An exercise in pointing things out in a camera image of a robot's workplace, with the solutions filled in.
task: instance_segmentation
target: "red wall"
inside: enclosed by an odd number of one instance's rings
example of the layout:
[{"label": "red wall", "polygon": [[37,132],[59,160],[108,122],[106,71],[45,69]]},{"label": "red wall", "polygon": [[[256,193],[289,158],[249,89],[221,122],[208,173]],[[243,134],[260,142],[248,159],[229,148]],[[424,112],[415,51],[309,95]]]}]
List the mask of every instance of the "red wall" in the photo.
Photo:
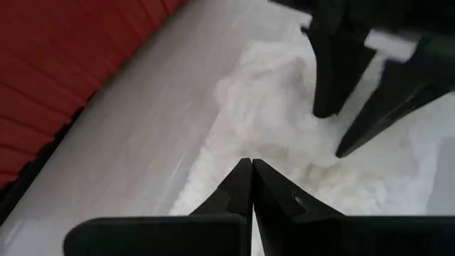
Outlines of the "red wall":
[{"label": "red wall", "polygon": [[0,3],[0,188],[182,1]]}]

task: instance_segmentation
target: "crumpled white cloth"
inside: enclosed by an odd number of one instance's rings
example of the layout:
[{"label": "crumpled white cloth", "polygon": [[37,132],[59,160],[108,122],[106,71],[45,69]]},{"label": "crumpled white cloth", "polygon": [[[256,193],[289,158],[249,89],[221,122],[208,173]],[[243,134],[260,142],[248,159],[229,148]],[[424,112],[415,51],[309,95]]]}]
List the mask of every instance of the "crumpled white cloth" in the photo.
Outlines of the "crumpled white cloth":
[{"label": "crumpled white cloth", "polygon": [[[423,107],[344,159],[341,137],[375,89],[375,58],[337,117],[311,114],[316,60],[309,43],[252,42],[217,85],[218,115],[171,209],[201,204],[242,157],[261,158],[346,215],[425,214],[443,137],[454,135],[452,95]],[[261,252],[257,231],[253,255]]]}]

